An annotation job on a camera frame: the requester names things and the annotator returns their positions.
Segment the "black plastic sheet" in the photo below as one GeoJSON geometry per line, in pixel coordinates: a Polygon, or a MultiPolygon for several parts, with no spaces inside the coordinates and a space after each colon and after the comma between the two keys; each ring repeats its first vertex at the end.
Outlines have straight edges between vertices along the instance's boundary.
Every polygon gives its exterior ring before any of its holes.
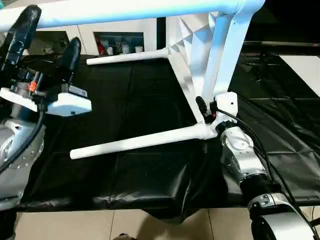
{"type": "MultiPolygon", "coordinates": [[[[143,209],[182,221],[199,208],[244,204],[221,164],[218,138],[70,159],[71,149],[196,123],[168,60],[87,66],[86,58],[74,83],[88,91],[92,112],[47,116],[45,149],[20,210],[143,209]]],[[[52,66],[32,59],[30,66],[50,73],[52,66]]],[[[319,204],[319,97],[277,56],[241,56],[229,90],[298,203],[319,204]]]]}

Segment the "white tile floor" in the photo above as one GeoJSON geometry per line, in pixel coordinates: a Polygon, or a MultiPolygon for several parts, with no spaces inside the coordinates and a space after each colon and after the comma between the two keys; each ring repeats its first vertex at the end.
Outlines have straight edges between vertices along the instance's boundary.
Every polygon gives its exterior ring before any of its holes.
{"type": "MultiPolygon", "coordinates": [[[[302,210],[311,219],[312,207],[302,210]]],[[[121,233],[138,240],[252,240],[250,224],[246,208],[202,209],[180,225],[138,209],[22,213],[16,240],[112,240],[121,233]]]]}

